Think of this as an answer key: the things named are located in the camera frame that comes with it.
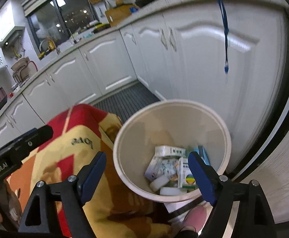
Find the cartoon milk carton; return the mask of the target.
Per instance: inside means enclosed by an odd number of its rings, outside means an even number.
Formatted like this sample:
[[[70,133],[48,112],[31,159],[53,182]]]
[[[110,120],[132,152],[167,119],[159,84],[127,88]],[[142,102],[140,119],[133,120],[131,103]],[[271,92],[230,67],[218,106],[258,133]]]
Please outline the cartoon milk carton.
[[[195,178],[188,166],[188,158],[179,158],[179,168],[178,168],[178,188],[180,189],[196,189]]]

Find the blue snack packet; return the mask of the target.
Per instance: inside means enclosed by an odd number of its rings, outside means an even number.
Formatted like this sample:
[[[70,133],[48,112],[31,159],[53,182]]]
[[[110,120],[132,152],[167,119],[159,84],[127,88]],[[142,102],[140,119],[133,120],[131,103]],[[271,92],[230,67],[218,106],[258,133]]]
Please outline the blue snack packet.
[[[197,147],[194,147],[194,151],[197,152],[197,154],[201,157],[201,159],[206,165],[210,165],[209,158],[207,156],[207,152],[204,146],[198,145]]]

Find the white medicine tablet box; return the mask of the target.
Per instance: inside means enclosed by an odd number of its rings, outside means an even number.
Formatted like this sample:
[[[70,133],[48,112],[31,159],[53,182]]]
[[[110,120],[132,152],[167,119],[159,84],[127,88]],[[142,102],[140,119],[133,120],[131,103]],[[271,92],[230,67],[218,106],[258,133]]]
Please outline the white medicine tablet box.
[[[170,181],[176,181],[178,179],[178,169],[179,159],[154,156],[144,172],[144,177],[152,182],[165,175]]]

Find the white sponge block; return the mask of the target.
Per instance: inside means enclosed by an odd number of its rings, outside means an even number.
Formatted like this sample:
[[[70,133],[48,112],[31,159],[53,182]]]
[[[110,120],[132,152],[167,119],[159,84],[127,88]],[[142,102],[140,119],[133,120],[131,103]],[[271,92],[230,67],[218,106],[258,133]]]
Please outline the white sponge block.
[[[159,194],[161,196],[181,196],[187,194],[188,190],[177,187],[161,187]]]

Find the green white barcode box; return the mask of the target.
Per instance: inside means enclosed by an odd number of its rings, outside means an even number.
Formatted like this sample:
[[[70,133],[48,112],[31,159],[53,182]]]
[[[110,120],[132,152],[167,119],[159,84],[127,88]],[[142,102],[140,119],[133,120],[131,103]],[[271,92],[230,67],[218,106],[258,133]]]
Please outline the green white barcode box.
[[[155,147],[155,156],[157,157],[187,157],[185,148],[172,146],[157,146]]]

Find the beige round trash bin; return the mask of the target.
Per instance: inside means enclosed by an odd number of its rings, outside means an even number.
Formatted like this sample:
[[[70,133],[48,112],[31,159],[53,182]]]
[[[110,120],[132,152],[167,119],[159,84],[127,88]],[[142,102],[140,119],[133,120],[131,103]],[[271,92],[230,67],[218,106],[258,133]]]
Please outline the beige round trash bin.
[[[132,115],[119,130],[113,162],[125,185],[153,202],[184,202],[201,196],[199,190],[179,196],[161,196],[149,187],[144,172],[155,147],[193,148],[203,145],[210,165],[223,174],[231,157],[231,136],[224,120],[210,107],[188,100],[153,103]]]

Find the chrome kitchen faucet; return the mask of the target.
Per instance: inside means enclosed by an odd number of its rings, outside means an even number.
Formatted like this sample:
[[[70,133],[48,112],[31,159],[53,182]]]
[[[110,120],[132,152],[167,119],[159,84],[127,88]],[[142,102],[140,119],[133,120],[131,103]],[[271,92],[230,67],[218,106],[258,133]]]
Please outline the chrome kitchen faucet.
[[[55,42],[52,39],[46,38],[41,41],[39,44],[39,51],[41,53],[48,53],[52,51],[56,51],[57,54],[60,53],[59,48],[56,46]]]

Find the dark kitchen window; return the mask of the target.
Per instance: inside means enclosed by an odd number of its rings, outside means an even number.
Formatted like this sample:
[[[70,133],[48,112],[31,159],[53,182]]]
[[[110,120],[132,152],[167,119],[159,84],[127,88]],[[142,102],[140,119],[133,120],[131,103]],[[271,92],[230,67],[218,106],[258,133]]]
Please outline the dark kitchen window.
[[[59,47],[89,30],[91,22],[99,19],[88,0],[47,0],[26,18],[38,49],[46,38]]]

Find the red yellow checkered blanket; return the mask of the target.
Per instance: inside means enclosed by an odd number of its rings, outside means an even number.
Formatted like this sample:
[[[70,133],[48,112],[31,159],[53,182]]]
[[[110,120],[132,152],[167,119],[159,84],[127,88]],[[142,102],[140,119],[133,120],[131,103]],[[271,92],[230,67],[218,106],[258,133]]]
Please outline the red yellow checkered blanket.
[[[91,162],[97,152],[106,154],[104,174],[84,212],[97,237],[168,237],[171,228],[153,220],[154,203],[132,192],[119,178],[113,162],[113,145],[122,126],[120,118],[87,104],[61,112],[48,123],[53,137],[32,151],[8,182],[25,206],[34,185],[64,181]]]

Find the dish rack with bowl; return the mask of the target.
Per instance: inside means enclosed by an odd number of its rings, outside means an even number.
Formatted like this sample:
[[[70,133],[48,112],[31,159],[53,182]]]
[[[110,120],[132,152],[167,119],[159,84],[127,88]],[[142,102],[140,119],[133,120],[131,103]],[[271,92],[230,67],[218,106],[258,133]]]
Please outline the dish rack with bowl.
[[[15,62],[12,65],[11,70],[13,72],[14,81],[21,85],[32,77],[38,71],[38,68],[34,61],[30,60],[29,57],[25,57]]]

